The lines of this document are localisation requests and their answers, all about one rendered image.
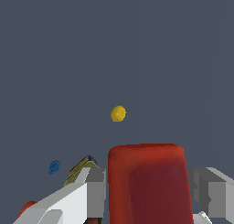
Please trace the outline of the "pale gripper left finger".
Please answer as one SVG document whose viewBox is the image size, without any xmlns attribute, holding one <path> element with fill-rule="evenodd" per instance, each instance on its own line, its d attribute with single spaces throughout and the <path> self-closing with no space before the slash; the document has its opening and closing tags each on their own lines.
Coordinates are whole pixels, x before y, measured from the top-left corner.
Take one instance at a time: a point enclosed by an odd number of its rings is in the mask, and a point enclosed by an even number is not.
<svg viewBox="0 0 234 224">
<path fill-rule="evenodd" d="M 106 169 L 83 167 L 74 183 L 27 208 L 13 224 L 83 224 L 102 218 Z"/>
</svg>

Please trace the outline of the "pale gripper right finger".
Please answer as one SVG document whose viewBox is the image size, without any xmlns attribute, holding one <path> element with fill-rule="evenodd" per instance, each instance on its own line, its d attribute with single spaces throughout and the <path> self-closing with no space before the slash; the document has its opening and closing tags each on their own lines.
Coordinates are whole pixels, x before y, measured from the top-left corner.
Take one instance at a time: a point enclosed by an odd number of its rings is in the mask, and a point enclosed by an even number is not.
<svg viewBox="0 0 234 224">
<path fill-rule="evenodd" d="M 201 211 L 193 215 L 194 224 L 213 224 L 211 219 L 225 219 L 234 224 L 234 179 L 214 167 L 187 170 L 190 196 Z"/>
</svg>

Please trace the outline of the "olive green flat box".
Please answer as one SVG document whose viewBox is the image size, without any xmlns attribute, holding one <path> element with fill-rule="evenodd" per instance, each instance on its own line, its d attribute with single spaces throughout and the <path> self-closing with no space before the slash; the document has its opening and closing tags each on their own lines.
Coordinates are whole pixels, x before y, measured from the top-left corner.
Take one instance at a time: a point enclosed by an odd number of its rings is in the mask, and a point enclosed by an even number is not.
<svg viewBox="0 0 234 224">
<path fill-rule="evenodd" d="M 86 155 L 69 171 L 69 175 L 64 183 L 64 186 L 73 183 L 84 184 L 88 173 L 92 168 L 98 168 L 97 161 L 92 155 Z"/>
</svg>

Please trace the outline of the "small yellow ball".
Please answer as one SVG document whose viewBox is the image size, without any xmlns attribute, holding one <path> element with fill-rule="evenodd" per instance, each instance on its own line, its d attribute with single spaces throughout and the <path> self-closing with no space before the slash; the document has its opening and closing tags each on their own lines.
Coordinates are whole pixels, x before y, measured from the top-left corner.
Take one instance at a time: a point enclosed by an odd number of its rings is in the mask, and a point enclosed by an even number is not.
<svg viewBox="0 0 234 224">
<path fill-rule="evenodd" d="M 124 107 L 118 105 L 112 109 L 111 119 L 114 122 L 118 123 L 118 122 L 121 122 L 125 118 L 125 115 L 126 115 L 126 110 L 124 109 Z"/>
</svg>

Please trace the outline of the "red rectangular block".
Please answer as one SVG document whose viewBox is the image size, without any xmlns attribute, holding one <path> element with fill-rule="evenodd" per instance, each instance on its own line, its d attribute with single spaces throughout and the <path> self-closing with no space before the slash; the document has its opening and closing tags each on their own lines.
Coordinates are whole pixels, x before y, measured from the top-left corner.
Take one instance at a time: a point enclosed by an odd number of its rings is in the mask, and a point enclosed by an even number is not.
<svg viewBox="0 0 234 224">
<path fill-rule="evenodd" d="M 108 154 L 110 224 L 194 224 L 184 149 L 127 144 Z"/>
</svg>

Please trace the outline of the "small blue object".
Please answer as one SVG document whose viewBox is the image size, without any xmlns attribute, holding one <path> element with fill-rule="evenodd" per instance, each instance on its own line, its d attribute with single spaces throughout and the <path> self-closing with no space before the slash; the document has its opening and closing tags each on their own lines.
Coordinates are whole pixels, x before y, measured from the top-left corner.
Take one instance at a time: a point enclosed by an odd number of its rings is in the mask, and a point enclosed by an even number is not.
<svg viewBox="0 0 234 224">
<path fill-rule="evenodd" d="M 53 162 L 49 165 L 49 171 L 48 171 L 48 173 L 49 173 L 50 175 L 53 175 L 53 174 L 56 173 L 59 169 L 60 169 L 60 161 L 58 161 L 58 160 L 53 161 Z"/>
</svg>

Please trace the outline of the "red round object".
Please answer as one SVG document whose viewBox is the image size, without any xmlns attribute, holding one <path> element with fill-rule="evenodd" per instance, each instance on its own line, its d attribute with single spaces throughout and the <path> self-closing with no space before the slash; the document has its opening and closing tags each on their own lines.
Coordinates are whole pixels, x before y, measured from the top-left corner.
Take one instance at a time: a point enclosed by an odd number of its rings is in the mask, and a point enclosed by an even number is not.
<svg viewBox="0 0 234 224">
<path fill-rule="evenodd" d="M 36 201 L 28 201 L 20 210 L 18 217 L 20 217 L 28 208 L 35 205 L 36 203 L 37 203 Z"/>
</svg>

